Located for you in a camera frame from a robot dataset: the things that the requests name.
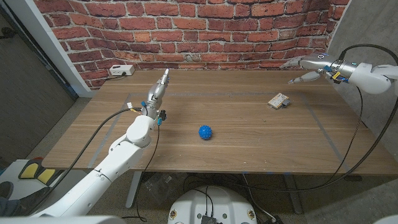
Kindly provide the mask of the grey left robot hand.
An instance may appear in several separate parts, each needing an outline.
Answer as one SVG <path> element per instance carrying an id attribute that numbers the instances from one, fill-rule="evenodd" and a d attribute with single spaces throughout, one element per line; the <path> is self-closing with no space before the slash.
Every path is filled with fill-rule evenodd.
<path id="1" fill-rule="evenodd" d="M 152 119 L 158 116 L 158 110 L 162 104 L 162 97 L 169 84 L 169 69 L 167 68 L 160 79 L 150 88 L 147 100 L 142 102 L 142 114 Z"/>

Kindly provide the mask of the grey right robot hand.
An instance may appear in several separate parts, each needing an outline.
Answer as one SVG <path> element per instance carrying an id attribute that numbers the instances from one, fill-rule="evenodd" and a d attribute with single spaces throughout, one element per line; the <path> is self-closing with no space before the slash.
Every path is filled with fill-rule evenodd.
<path id="1" fill-rule="evenodd" d="M 282 64 L 280 68 L 300 67 L 312 70 L 301 77 L 290 80 L 288 84 L 312 82 L 322 75 L 333 80 L 334 83 L 340 84 L 341 82 L 349 82 L 349 78 L 357 69 L 357 66 L 357 63 L 339 60 L 327 53 L 313 53 L 291 58 Z"/>

